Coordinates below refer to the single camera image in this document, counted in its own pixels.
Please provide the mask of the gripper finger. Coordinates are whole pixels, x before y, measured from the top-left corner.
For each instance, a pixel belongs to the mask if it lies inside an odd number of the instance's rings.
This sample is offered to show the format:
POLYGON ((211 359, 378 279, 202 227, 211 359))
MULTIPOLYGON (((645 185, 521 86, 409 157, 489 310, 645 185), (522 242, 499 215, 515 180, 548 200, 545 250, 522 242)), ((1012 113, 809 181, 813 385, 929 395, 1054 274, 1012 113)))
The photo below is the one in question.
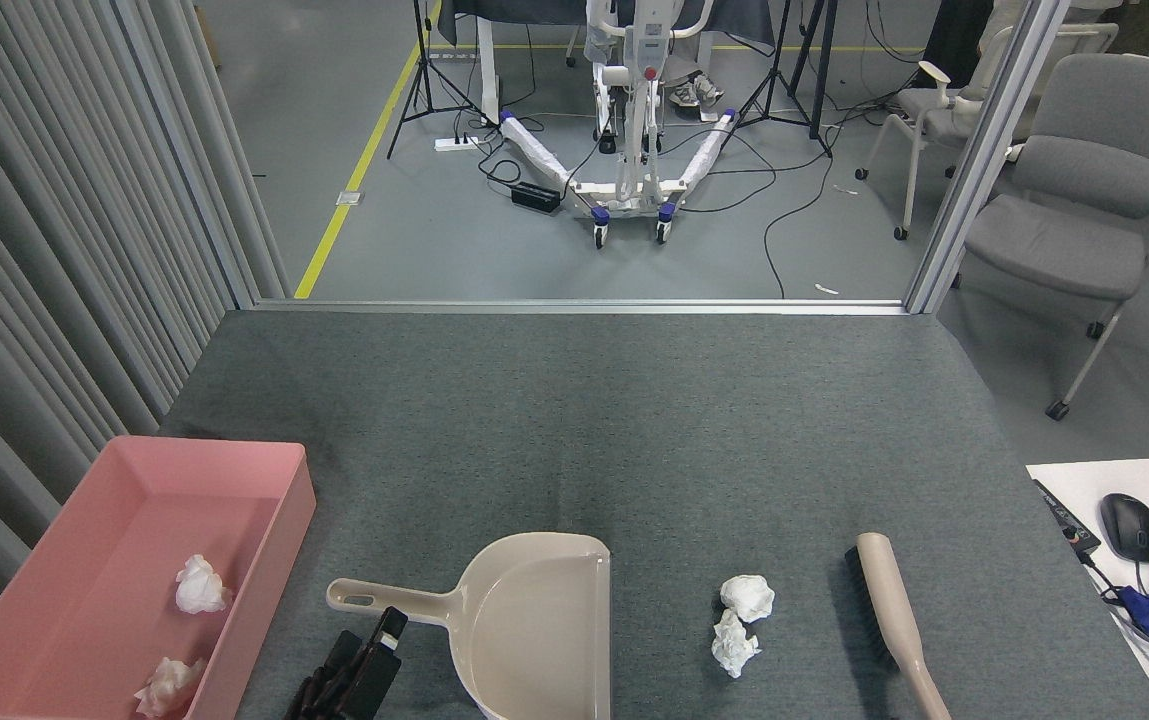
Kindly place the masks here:
POLYGON ((338 633, 326 660, 306 676, 283 712, 285 719, 331 719, 344 692, 347 667, 362 648, 362 638, 350 630, 338 633))
POLYGON ((408 616, 394 606, 381 612, 373 634, 342 671, 336 719, 375 719, 401 666, 395 650, 406 624, 408 616))

